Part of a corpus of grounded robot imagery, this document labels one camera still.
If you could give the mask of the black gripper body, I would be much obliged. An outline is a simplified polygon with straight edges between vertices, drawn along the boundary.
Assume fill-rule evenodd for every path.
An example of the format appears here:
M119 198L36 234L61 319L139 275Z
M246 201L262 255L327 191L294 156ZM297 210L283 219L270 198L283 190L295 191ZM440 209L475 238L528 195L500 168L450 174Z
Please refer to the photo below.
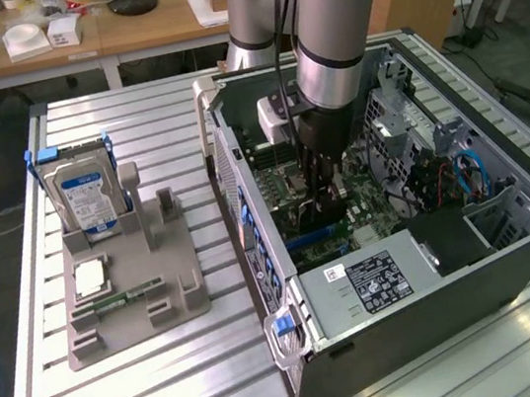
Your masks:
M350 136L348 107L309 110L300 116L298 129L305 159L321 157L339 163Z

